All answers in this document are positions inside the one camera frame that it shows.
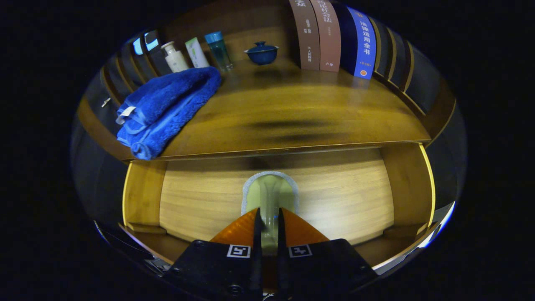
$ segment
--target glass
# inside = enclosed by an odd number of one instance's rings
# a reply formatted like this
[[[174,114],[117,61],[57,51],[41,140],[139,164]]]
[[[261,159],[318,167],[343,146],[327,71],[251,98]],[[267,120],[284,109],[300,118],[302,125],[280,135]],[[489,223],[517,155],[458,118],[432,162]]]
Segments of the glass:
[[[225,46],[225,40],[221,32],[214,32],[204,36],[210,50],[212,51],[213,56],[216,58],[219,69],[222,72],[230,71],[234,68],[234,65],[231,63],[231,59],[228,57],[228,51]]]

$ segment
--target window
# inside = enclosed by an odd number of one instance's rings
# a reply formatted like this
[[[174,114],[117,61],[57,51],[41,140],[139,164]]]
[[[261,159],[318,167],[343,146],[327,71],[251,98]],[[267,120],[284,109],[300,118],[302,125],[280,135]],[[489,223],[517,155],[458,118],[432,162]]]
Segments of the window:
[[[141,51],[140,42],[141,41],[140,41],[139,38],[134,41],[134,51],[138,55],[142,55],[143,54],[143,51]],[[154,47],[158,46],[158,44],[159,43],[158,43],[158,39],[156,38],[156,32],[155,31],[151,31],[151,32],[145,33],[145,45],[147,45],[147,50],[150,51]]]

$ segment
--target book spine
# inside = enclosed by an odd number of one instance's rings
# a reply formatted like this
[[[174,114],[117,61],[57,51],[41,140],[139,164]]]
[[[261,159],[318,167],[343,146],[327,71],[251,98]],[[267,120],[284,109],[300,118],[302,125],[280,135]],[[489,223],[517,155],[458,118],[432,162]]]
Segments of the book spine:
[[[355,23],[357,33],[357,59],[354,76],[371,79],[377,52],[375,31],[368,17],[350,7],[347,7]]]
[[[319,69],[338,72],[340,68],[340,25],[334,8],[328,0],[310,0],[319,30]]]
[[[319,70],[320,46],[316,15],[310,0],[289,0],[294,13],[301,69]]]

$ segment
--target blue towel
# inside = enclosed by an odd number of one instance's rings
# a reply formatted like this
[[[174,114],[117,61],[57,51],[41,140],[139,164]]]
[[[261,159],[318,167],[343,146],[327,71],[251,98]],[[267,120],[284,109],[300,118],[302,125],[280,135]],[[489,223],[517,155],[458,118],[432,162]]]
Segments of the blue towel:
[[[117,111],[124,116],[117,140],[138,159],[151,160],[217,91],[221,75],[214,67],[191,68],[149,80],[130,94]]]

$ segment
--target white bottle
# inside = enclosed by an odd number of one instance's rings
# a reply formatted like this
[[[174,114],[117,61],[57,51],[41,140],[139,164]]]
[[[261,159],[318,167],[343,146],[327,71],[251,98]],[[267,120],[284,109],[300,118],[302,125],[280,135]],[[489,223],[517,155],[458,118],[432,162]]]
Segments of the white bottle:
[[[165,60],[173,72],[180,72],[189,69],[184,56],[180,50],[175,50],[174,42],[163,44],[161,49],[165,51]]]

